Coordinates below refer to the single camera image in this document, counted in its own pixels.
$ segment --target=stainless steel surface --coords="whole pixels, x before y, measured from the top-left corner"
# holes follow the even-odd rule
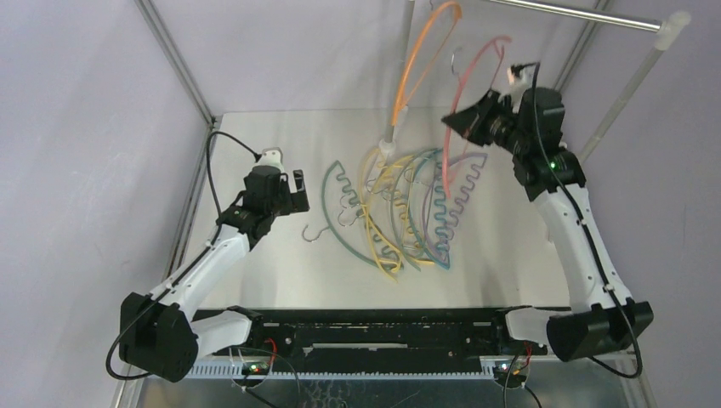
[[[628,407],[621,380],[588,361],[531,363],[528,385],[543,406]],[[502,406],[502,388],[492,380],[315,380],[302,381],[300,407],[479,407]],[[296,384],[292,380],[268,380],[255,391],[278,406],[296,406]],[[536,408],[533,398],[521,389],[508,391],[509,406]],[[145,381],[140,407],[261,407],[229,378],[183,380],[177,383],[157,378]]]
[[[411,38],[411,24],[413,22],[413,9],[416,7],[416,0],[406,0],[406,7],[403,9],[403,26],[400,28],[400,49],[398,50],[398,67],[396,68],[391,82],[393,88],[398,89],[400,78],[403,76],[403,70],[406,68],[406,54],[408,54],[408,41]],[[393,141],[393,130],[395,126],[390,124],[395,110],[395,92],[390,93],[390,101],[388,103],[388,125],[383,134],[383,140],[386,143]]]
[[[606,112],[606,115],[604,116],[603,120],[601,120],[601,123],[596,128],[596,130],[593,132],[591,138],[588,140],[588,142],[586,142],[586,145],[583,146],[581,154],[578,155],[578,160],[581,163],[584,163],[586,159],[591,156],[593,150],[596,148],[597,145],[599,145],[601,139],[604,138],[606,132],[608,132],[608,129],[611,127],[611,125],[613,125],[613,122],[616,121],[617,117],[623,111],[623,108],[626,107],[626,104],[636,92],[636,89],[639,88],[641,82],[644,81],[649,71],[651,71],[651,68],[653,68],[653,66],[656,64],[658,59],[661,58],[662,55],[663,51],[656,49],[655,47],[653,47],[651,51],[649,51],[649,53],[646,55],[646,58],[641,63],[641,66],[639,66],[639,68],[633,73],[633,76],[631,76],[631,79],[628,80],[626,87],[623,88],[621,94],[618,95],[616,101],[609,108],[608,112]]]
[[[636,30],[658,32],[662,22],[659,20],[632,17],[622,14],[607,13],[589,8],[566,6],[563,4],[534,2],[529,0],[484,0],[490,3],[507,4],[509,6],[521,7],[523,9],[538,10],[550,14],[560,14],[577,19],[596,21],[613,26],[623,26]]]
[[[593,9],[610,11],[615,2],[616,0],[596,0]],[[586,21],[583,23],[583,28],[581,29],[581,33],[576,39],[576,43],[573,44],[573,48],[568,54],[568,58],[566,59],[563,67],[561,68],[558,77],[556,77],[556,82],[554,82],[554,89],[561,93],[565,91],[566,87],[573,78],[573,74],[578,68],[578,64],[586,55],[588,48],[591,46],[591,43],[593,43],[593,39],[596,37],[596,33],[598,32],[599,27],[599,23],[596,23],[594,21]]]
[[[143,15],[145,22],[153,32],[158,44],[162,48],[162,52],[165,54],[167,61],[173,67],[173,71],[178,76],[178,79],[183,84],[185,92],[188,93],[190,100],[196,106],[200,112],[202,118],[210,126],[213,123],[213,114],[208,108],[205,98],[198,88],[198,84],[193,76],[190,74],[188,65],[185,63],[183,56],[178,51],[178,46],[175,45],[173,37],[170,36],[170,31],[167,30],[162,17],[158,13],[156,5],[152,0],[135,0],[135,4],[140,9],[140,13]]]

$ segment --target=metal rod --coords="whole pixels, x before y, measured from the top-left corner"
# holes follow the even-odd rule
[[[646,55],[646,58],[644,59],[644,62],[641,63],[641,66],[636,70],[636,72],[633,73],[633,76],[631,76],[631,79],[626,84],[626,87],[621,91],[621,94],[618,95],[618,98],[616,98],[616,101],[613,103],[611,108],[608,112],[606,112],[606,116],[604,116],[604,119],[601,121],[599,126],[596,128],[596,131],[593,132],[593,136],[591,136],[591,139],[586,142],[586,145],[583,146],[583,150],[581,150],[581,154],[578,155],[578,160],[583,163],[588,159],[588,157],[593,152],[593,149],[596,148],[596,146],[601,142],[601,139],[606,135],[606,132],[608,129],[613,125],[613,122],[617,119],[618,115],[621,114],[621,111],[623,111],[623,108],[626,107],[626,104],[628,103],[628,100],[631,99],[633,94],[636,92],[636,89],[639,88],[639,85],[641,82],[644,81],[644,78],[646,78],[646,75],[648,75],[649,71],[651,71],[651,68],[656,64],[659,58],[663,55],[663,51],[653,47],[651,51]]]
[[[214,123],[214,126],[209,126],[207,128],[206,132],[202,135],[202,139],[198,141],[199,145],[196,164],[193,167],[195,169],[195,171],[193,172],[193,180],[190,183],[190,188],[188,189],[188,194],[185,198],[185,201],[183,201],[183,211],[181,212],[178,227],[175,230],[175,236],[173,238],[173,250],[170,255],[170,261],[168,263],[168,266],[165,269],[166,274],[163,276],[163,279],[169,277],[173,272],[175,272],[175,270],[183,263],[183,260],[185,259],[185,255],[188,250],[188,240],[190,239],[190,232],[193,229],[193,221],[196,217],[198,203],[200,202],[202,192],[202,186],[205,184],[205,177],[207,174],[207,168],[205,166],[205,149],[207,136],[213,130],[219,129],[220,121],[216,121]],[[214,139],[210,146],[211,154],[215,150],[216,141],[217,139]]]
[[[560,14],[577,19],[596,21],[598,23],[623,26],[636,30],[658,32],[661,29],[659,20],[631,17],[622,14],[596,11],[590,8],[565,6],[561,4],[536,2],[529,0],[484,0],[490,3],[507,4],[509,6],[521,7],[523,9],[538,10],[550,14]]]
[[[641,392],[644,394],[644,400],[646,401],[646,406],[648,408],[658,408],[658,403],[656,403],[656,398],[654,398],[653,390],[651,389],[651,384],[649,382],[649,378],[647,377],[645,372],[643,374],[641,374],[641,377],[639,378],[639,382],[641,385]]]
[[[408,41],[411,38],[411,23],[413,22],[413,9],[416,7],[416,0],[407,0],[406,7],[403,9],[403,26],[400,28],[400,49],[398,50],[398,68],[393,75],[391,89],[398,89],[400,86],[400,78],[403,76],[403,70],[406,68],[406,54],[408,54]],[[390,143],[393,141],[393,131],[395,126],[390,124],[390,118],[393,117],[395,110],[395,92],[391,91],[390,101],[388,103],[388,125],[383,134],[383,141]]]
[[[140,13],[143,15],[145,22],[148,24],[158,44],[160,44],[160,48],[165,54],[167,62],[173,67],[175,75],[178,76],[190,100],[196,106],[206,124],[208,126],[212,125],[213,114],[207,106],[207,102],[205,98],[203,98],[195,78],[190,74],[188,65],[178,51],[178,46],[175,45],[175,41],[173,41],[173,38],[170,36],[170,31],[167,30],[156,5],[152,0],[135,0],[135,4],[138,6]]]
[[[616,0],[596,0],[596,4],[593,6],[596,10],[610,11]],[[568,54],[563,67],[559,75],[556,77],[554,82],[554,89],[563,93],[571,82],[571,78],[576,73],[578,64],[581,62],[586,52],[591,47],[591,43],[596,37],[596,33],[599,31],[599,23],[594,21],[585,21],[581,33],[576,39],[576,43],[573,45],[571,52]]]

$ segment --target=metal frame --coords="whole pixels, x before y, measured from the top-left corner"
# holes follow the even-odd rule
[[[406,68],[406,54],[408,53],[408,42],[411,39],[411,25],[413,23],[413,10],[415,10],[415,8],[416,0],[406,0],[406,6],[403,8],[403,25],[400,29],[400,48],[398,50],[400,58],[398,58],[398,67],[396,67],[393,81],[391,82],[395,86],[391,88],[391,90],[398,89],[400,86],[400,79],[403,77],[403,70]],[[383,133],[383,141],[385,143],[393,142],[393,131],[395,126],[390,124],[390,118],[393,117],[394,112],[395,93],[391,92],[390,101],[388,103],[388,125]]]
[[[640,17],[631,17],[623,14],[613,14],[604,10],[596,10],[596,9],[590,9],[590,8],[580,8],[580,7],[573,7],[573,6],[565,6],[560,4],[554,4],[554,3],[545,3],[545,2],[539,2],[539,1],[530,1],[530,0],[482,0],[484,2],[488,3],[499,3],[499,4],[506,4],[508,6],[514,6],[518,8],[523,9],[532,9],[536,11],[542,11],[544,13],[550,13],[550,14],[557,14],[557,15],[564,15],[567,17],[577,18],[581,20],[586,21],[593,21],[597,23],[604,23],[611,26],[622,26],[626,28],[633,28],[636,30],[641,31],[651,31],[657,34],[656,43],[654,44],[654,47],[649,51],[649,53],[646,55],[646,58],[641,63],[639,68],[636,70],[636,72],[633,74],[631,79],[627,82],[626,87],[621,91],[621,94],[616,98],[616,101],[613,103],[613,105],[609,108],[609,110],[606,112],[603,120],[599,124],[599,126],[596,128],[596,130],[591,135],[591,138],[586,142],[586,144],[583,146],[583,149],[581,153],[578,155],[578,160],[583,163],[588,159],[589,156],[591,156],[591,153],[593,153],[593,150],[598,146],[601,139],[606,135],[611,125],[613,125],[613,122],[616,121],[619,115],[621,115],[621,112],[623,111],[623,108],[626,107],[626,103],[631,99],[633,94],[636,92],[636,90],[641,85],[641,82],[644,81],[646,76],[649,74],[653,66],[656,64],[656,62],[661,58],[663,53],[671,46],[673,41],[676,39],[678,34],[683,30],[683,28],[689,24],[690,22],[690,16],[685,12],[677,12],[675,14],[672,14],[671,17],[667,21],[659,21],[659,20],[653,20],[653,19],[646,19],[646,18],[640,18]],[[578,41],[576,41],[576,45],[579,44],[579,42],[583,42],[584,32],[585,37],[591,37],[593,38],[593,27],[588,29],[588,26],[584,27],[584,31],[582,31],[581,37]],[[570,60],[571,62],[574,62],[573,60],[577,60],[581,58],[581,56],[585,53],[585,49],[583,49],[583,46],[579,49],[580,55],[574,57],[573,52],[571,53]],[[559,80],[556,82],[556,86],[563,85],[565,86],[565,83],[559,84]]]
[[[616,0],[596,0],[593,8],[601,11],[609,11],[615,2]],[[581,60],[583,60],[583,57],[586,56],[588,48],[596,37],[599,27],[600,24],[593,21],[583,23],[581,33],[578,35],[571,52],[568,54],[568,58],[561,67],[561,72],[559,72],[559,75],[556,77],[554,89],[563,93],[566,87],[568,87],[568,84],[573,78],[573,74],[575,74],[578,69],[578,65]]]
[[[158,45],[160,45],[162,52],[167,58],[167,62],[170,63],[173,71],[175,71],[175,75],[178,76],[180,83],[183,85],[185,92],[188,93],[188,97],[193,102],[193,105],[196,106],[205,123],[208,126],[212,126],[214,122],[213,114],[195,78],[190,73],[190,69],[188,69],[188,65],[185,63],[185,59],[183,59],[183,55],[180,54],[178,46],[175,45],[175,41],[170,35],[170,31],[167,29],[165,22],[162,20],[156,5],[152,0],[135,0],[135,4],[138,6],[140,13],[148,24],[148,28],[150,28],[156,37]]]
[[[582,59],[583,55],[588,51],[588,47],[590,43],[593,41],[593,38],[596,34],[596,31],[598,30],[598,24],[597,23],[603,23],[603,24],[609,24],[613,26],[624,26],[629,27],[637,30],[642,31],[652,31],[660,33],[665,27],[666,22],[661,22],[659,20],[653,20],[653,19],[646,19],[646,18],[636,18],[636,17],[630,17],[626,15],[621,14],[613,14],[608,12],[612,5],[614,0],[597,0],[595,4],[594,9],[587,9],[587,8],[578,8],[578,7],[571,7],[571,6],[565,6],[565,5],[559,5],[559,4],[553,4],[553,3],[545,3],[545,2],[538,2],[538,1],[529,1],[529,0],[481,0],[488,3],[500,3],[500,4],[506,4],[510,6],[520,7],[524,9],[533,9],[537,11],[542,11],[550,14],[558,14],[558,15],[564,15],[569,16],[572,18],[578,18],[582,20],[586,20],[587,23],[584,25],[582,32],[580,33],[578,39],[576,40],[576,43],[574,45],[574,48],[571,50],[571,53],[569,54],[562,71],[560,72],[559,76],[556,79],[556,82],[554,84],[554,87],[563,90],[568,85],[570,79],[572,78],[573,73],[575,72],[579,61]],[[167,29],[167,26],[165,25],[164,21],[162,20],[162,17],[160,16],[156,5],[153,3],[153,0],[135,0],[136,5],[138,6],[141,14],[143,15],[148,27],[153,32],[153,35],[155,36],[156,40],[158,41],[158,44],[161,46],[161,49],[163,53],[165,54],[168,63],[172,66],[173,70],[175,71],[175,74],[177,75],[178,79],[180,80],[183,88],[185,89],[186,93],[188,94],[188,97],[192,101],[192,103],[197,108],[198,112],[200,113],[201,117],[205,121],[205,123],[208,125],[208,132],[213,130],[213,127],[216,125],[216,118],[213,116],[213,113],[211,112],[209,106],[207,105],[207,102],[205,98],[202,95],[201,90],[199,89],[197,82],[195,81],[194,77],[190,73],[190,69],[188,68],[188,65],[185,63],[185,59],[180,54],[177,45],[175,44],[172,36],[170,35],[170,32]],[[404,12],[404,21],[409,22],[412,19],[412,9],[411,6],[414,4],[414,0],[407,0],[406,3],[406,12]],[[683,28],[685,24],[688,24],[688,21],[685,21],[685,23],[678,23],[680,25],[680,28]],[[406,45],[406,49],[401,50],[401,57],[400,57],[400,66],[401,69],[405,62],[405,55],[407,51],[407,44],[408,44],[408,37],[410,34],[410,24],[404,24],[404,33],[403,37],[401,38],[403,41],[401,43]],[[678,32],[680,31],[680,28],[675,32],[675,35],[678,35]],[[621,96],[616,100],[615,104],[611,106],[609,111],[606,113],[606,116],[604,120],[601,122],[599,127],[596,129],[596,132],[594,132],[593,137],[587,142],[586,146],[583,149],[583,152],[581,153],[581,159],[585,160],[588,158],[588,156],[591,154],[595,146],[598,144],[598,142],[605,136],[605,133],[610,128],[611,124],[615,121],[615,119],[619,116],[622,109],[625,107],[625,104],[627,100],[633,95],[633,93],[636,91],[640,83],[644,80],[650,69],[653,67],[653,65],[658,61],[658,59],[663,54],[663,51],[665,51],[666,48],[659,48],[657,45],[654,49],[651,50],[651,52],[647,55],[644,62],[641,64],[641,66],[637,69],[636,73],[633,75],[631,80],[628,82],[627,86],[624,88]],[[181,222],[179,224],[179,227],[176,231],[175,236],[175,245],[173,247],[173,252],[171,254],[171,259],[168,265],[168,270],[172,271],[175,269],[181,262],[185,255],[185,247],[187,246],[187,240],[188,235],[190,234],[190,229],[192,228],[193,220],[195,219],[196,215],[196,209],[197,209],[197,202],[200,198],[201,192],[202,192],[202,186],[203,182],[202,179],[205,175],[205,169],[202,165],[202,154],[200,154],[200,158],[198,160],[198,163],[196,164],[196,176],[194,177],[192,181],[192,185],[189,190],[189,196],[184,204],[183,209],[183,217],[181,219]],[[133,407],[136,406],[138,403],[138,398],[140,394],[140,390],[142,389],[143,382],[136,381],[133,383],[126,383],[126,382],[120,382],[118,383],[118,387],[116,389],[115,398],[113,399],[113,402],[111,406],[119,408],[119,407]],[[656,402],[653,399],[653,394],[650,393],[650,386],[648,384],[648,380],[645,376],[641,377],[640,380],[640,387],[642,390],[642,394],[644,396],[644,399],[647,401],[650,406],[656,406]]]

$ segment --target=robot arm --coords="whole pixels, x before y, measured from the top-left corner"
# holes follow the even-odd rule
[[[278,149],[265,150],[245,177],[246,191],[216,221],[213,236],[194,259],[181,265],[147,295],[131,293],[121,307],[121,360],[177,382],[198,358],[244,344],[252,313],[236,308],[193,321],[203,299],[270,232],[276,217],[309,210],[303,173],[293,172],[291,193]]]
[[[515,67],[515,75],[527,87],[523,67]],[[491,90],[475,105],[443,118],[468,141],[495,144],[513,155],[514,175],[549,228],[568,283],[570,313],[506,310],[501,343],[548,344],[563,361],[621,351],[632,342],[628,326],[638,336],[653,321],[653,312],[648,302],[635,303],[621,281],[593,219],[581,165],[560,145],[565,114],[560,94],[547,88],[535,92],[535,98],[527,89],[501,97]]]

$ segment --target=hanger hook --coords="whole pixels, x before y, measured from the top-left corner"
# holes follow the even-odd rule
[[[343,215],[343,212],[341,212],[341,213],[338,215],[338,225],[340,225],[341,227],[349,227],[349,226],[355,224],[355,220],[357,220],[358,218],[361,217],[361,216],[360,216],[361,213],[362,213],[362,211],[359,211],[359,212],[355,215],[355,218],[353,218],[353,222],[351,222],[350,224],[343,224],[343,223],[341,222],[341,220],[340,220],[340,217]]]
[[[340,207],[343,209],[346,209],[346,210],[349,208],[352,208],[352,207],[346,207],[345,204],[343,204],[343,198],[348,197],[348,196],[350,196],[350,194],[341,195],[340,198],[338,199],[338,204],[340,204]]]
[[[305,231],[308,229],[308,225],[306,224],[306,225],[303,227],[303,232],[300,233],[300,236],[303,238],[303,241],[306,241],[306,242],[316,242],[316,241],[318,241],[318,240],[321,238],[321,235],[323,235],[323,233],[326,232],[327,230],[329,230],[330,228],[331,228],[331,227],[326,227],[326,228],[324,228],[324,229],[321,229],[320,231],[318,231],[318,235],[316,235],[314,238],[308,238],[308,237],[305,236]]]
[[[451,74],[456,78],[460,78],[461,76],[460,72],[456,72],[456,53],[462,49],[463,47],[456,47],[456,49],[453,50],[453,54],[451,54]]]

